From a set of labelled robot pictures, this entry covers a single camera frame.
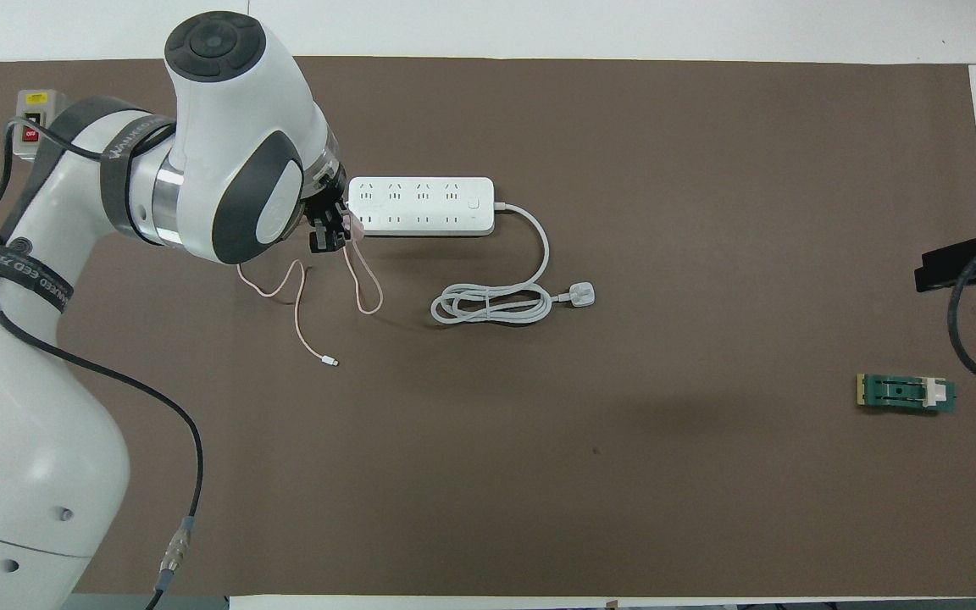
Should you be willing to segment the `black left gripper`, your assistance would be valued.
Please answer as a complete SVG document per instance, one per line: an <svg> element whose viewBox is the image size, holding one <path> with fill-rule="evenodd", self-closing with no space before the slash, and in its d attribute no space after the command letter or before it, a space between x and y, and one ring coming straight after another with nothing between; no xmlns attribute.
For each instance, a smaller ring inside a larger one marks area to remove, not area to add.
<svg viewBox="0 0 976 610"><path fill-rule="evenodd" d="M303 220L311 225L308 239L311 253L338 252L350 240L345 194L348 185L344 165L328 171L322 177L320 189L310 196L301 196Z"/></svg>

